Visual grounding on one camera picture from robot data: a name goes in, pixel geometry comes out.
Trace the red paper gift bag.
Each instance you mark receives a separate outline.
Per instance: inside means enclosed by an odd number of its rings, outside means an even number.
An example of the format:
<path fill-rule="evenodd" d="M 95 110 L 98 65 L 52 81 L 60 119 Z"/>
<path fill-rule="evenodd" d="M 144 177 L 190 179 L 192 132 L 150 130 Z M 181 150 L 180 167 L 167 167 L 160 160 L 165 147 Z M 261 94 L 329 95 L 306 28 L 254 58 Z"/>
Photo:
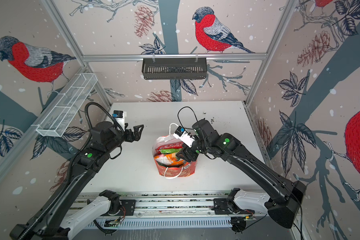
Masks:
<path fill-rule="evenodd" d="M 159 174 L 166 179 L 189 177 L 196 171 L 196 162 L 187 162 L 177 157 L 177 154 L 186 146 L 176 131 L 181 134 L 185 131 L 175 123 L 169 126 L 169 134 L 156 139 L 152 154 Z"/>

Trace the orange candy snack packet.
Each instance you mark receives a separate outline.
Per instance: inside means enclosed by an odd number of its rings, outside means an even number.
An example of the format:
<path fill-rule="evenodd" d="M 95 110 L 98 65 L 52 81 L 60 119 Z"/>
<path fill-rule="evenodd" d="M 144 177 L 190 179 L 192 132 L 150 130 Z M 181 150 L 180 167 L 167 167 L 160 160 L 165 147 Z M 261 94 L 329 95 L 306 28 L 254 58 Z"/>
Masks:
<path fill-rule="evenodd" d="M 167 167 L 180 167 L 185 163 L 184 160 L 178 159 L 175 153 L 167 155 L 160 154 L 155 156 L 154 160 Z"/>

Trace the green chips bag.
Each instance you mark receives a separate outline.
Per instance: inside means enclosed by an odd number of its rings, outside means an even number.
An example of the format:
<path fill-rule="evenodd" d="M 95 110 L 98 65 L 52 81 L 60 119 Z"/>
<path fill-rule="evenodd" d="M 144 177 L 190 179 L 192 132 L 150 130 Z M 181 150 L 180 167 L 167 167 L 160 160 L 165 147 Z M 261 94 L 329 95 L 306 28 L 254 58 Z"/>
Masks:
<path fill-rule="evenodd" d="M 173 153 L 178 153 L 179 151 L 181 151 L 182 149 L 160 149 L 159 152 L 160 154 L 164 154 L 164 155 L 167 155 L 167 154 L 173 154 Z"/>

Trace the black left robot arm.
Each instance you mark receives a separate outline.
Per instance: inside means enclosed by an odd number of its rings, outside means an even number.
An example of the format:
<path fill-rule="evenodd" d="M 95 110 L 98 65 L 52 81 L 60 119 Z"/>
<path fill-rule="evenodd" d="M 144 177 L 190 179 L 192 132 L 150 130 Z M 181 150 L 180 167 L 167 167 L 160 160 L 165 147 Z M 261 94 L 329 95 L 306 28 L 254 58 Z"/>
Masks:
<path fill-rule="evenodd" d="M 118 212 L 117 194 L 106 191 L 70 217 L 66 214 L 88 182 L 123 142 L 139 141 L 144 125 L 124 130 L 118 122 L 100 122 L 90 130 L 84 149 L 71 160 L 64 183 L 26 223 L 10 232 L 13 240 L 71 240 L 100 215 Z"/>

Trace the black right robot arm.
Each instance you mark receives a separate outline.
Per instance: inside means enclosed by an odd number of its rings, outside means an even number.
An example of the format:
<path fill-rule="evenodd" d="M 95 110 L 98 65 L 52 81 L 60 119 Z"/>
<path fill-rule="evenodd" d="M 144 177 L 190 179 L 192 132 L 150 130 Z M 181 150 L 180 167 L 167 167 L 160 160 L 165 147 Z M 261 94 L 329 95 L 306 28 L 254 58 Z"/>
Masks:
<path fill-rule="evenodd" d="M 195 137 L 179 126 L 175 138 L 183 142 L 183 149 L 177 157 L 186 162 L 194 162 L 198 155 L 212 155 L 241 170 L 258 184 L 265 193 L 250 193 L 239 188 L 231 190 L 226 198 L 226 206 L 220 212 L 239 214 L 248 211 L 267 211 L 267 214 L 280 226 L 290 229 L 298 212 L 302 211 L 306 185 L 300 181 L 292 182 L 277 174 L 257 159 L 237 138 L 222 135 L 209 121 L 202 119 L 193 124 Z"/>

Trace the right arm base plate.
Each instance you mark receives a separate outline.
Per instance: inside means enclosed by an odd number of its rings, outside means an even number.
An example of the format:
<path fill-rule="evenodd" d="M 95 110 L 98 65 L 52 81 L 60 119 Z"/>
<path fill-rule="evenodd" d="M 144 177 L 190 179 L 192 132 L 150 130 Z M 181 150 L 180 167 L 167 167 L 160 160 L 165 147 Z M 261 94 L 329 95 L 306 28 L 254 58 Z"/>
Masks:
<path fill-rule="evenodd" d="M 215 212 L 216 215 L 254 215 L 254 210 L 249 209 L 240 209 L 238 208 L 232 201 L 228 201 L 227 199 L 213 199 L 214 205 L 212 207 L 212 211 Z"/>

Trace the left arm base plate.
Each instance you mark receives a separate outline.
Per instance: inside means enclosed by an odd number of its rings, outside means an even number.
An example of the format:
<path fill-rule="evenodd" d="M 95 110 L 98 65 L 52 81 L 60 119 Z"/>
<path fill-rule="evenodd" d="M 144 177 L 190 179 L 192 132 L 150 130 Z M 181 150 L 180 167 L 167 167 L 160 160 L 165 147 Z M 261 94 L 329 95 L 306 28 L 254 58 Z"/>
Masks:
<path fill-rule="evenodd" d="M 112 200 L 107 216 L 133 216 L 136 200 Z"/>

